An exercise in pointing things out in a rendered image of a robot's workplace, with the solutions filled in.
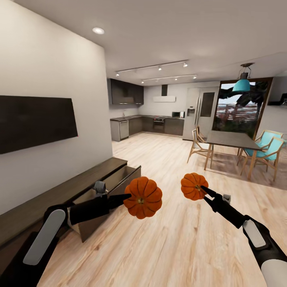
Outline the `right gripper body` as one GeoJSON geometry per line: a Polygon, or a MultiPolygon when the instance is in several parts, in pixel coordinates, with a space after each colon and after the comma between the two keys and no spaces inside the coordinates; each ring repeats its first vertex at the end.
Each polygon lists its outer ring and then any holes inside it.
{"type": "Polygon", "coordinates": [[[226,220],[229,220],[231,215],[236,211],[230,204],[223,201],[221,194],[218,194],[218,196],[212,200],[212,210],[221,214],[226,220]]]}

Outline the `pumpkin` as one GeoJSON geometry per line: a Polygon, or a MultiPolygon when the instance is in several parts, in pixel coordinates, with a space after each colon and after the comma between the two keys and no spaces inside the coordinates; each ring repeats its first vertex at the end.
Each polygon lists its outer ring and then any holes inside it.
{"type": "Polygon", "coordinates": [[[132,196],[124,200],[125,207],[138,219],[152,217],[162,206],[163,193],[157,183],[147,177],[135,178],[125,189],[125,194],[132,196]]]}
{"type": "Polygon", "coordinates": [[[192,201],[202,200],[208,193],[201,186],[208,188],[208,182],[203,175],[186,173],[181,180],[181,191],[184,196],[192,201]]]}

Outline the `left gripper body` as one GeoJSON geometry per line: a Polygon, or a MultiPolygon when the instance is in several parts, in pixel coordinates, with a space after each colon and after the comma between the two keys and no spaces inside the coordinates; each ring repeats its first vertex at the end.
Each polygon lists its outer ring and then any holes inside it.
{"type": "Polygon", "coordinates": [[[93,200],[85,201],[83,204],[83,212],[85,220],[92,220],[109,214],[107,194],[103,194],[102,197],[93,200]]]}

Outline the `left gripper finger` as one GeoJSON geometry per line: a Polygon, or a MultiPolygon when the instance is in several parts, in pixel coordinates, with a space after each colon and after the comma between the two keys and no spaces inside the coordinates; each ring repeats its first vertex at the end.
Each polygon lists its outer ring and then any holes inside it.
{"type": "Polygon", "coordinates": [[[124,203],[123,201],[118,202],[117,204],[112,205],[111,209],[115,209],[116,207],[123,205],[123,203],[124,203]]]}
{"type": "Polygon", "coordinates": [[[110,198],[108,198],[108,205],[109,209],[111,209],[111,206],[114,204],[117,204],[118,202],[124,201],[128,198],[130,198],[131,194],[120,194],[120,195],[112,195],[110,198]]]}

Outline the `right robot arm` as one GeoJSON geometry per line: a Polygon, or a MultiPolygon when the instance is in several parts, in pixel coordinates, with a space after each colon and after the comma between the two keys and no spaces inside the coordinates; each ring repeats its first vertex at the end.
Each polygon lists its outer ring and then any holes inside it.
{"type": "Polygon", "coordinates": [[[214,212],[221,214],[237,229],[243,226],[243,233],[248,238],[249,245],[262,271],[267,287],[287,287],[287,256],[274,241],[268,228],[243,215],[230,205],[231,195],[217,192],[201,186],[213,200],[204,197],[214,212]]]}

